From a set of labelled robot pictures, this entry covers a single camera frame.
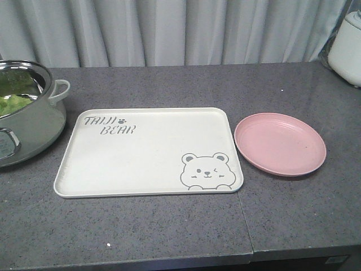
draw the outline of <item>gray countertop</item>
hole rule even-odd
[[[72,84],[67,124],[47,150],[0,169],[0,269],[155,270],[342,255],[361,246],[361,92],[320,63],[51,71]],[[291,115],[319,132],[327,158],[316,172],[288,178],[239,155],[245,181],[232,194],[55,194],[81,112],[158,107],[218,107],[232,132],[253,113]]]

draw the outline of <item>gray curtain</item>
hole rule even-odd
[[[346,0],[1,0],[0,54],[47,67],[308,62]]]

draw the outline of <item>cartoon bear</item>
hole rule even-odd
[[[217,152],[213,156],[185,154],[180,181],[188,190],[218,189],[229,190],[236,181],[236,175],[227,165],[229,158],[226,154]]]

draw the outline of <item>rectangular tray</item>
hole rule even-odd
[[[54,190],[83,198],[231,193],[242,184],[222,110],[101,109],[79,115]]]

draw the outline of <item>pink plate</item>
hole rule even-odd
[[[257,168],[278,176],[300,176],[318,169],[326,158],[321,136],[301,120],[258,113],[241,120],[236,146]]]

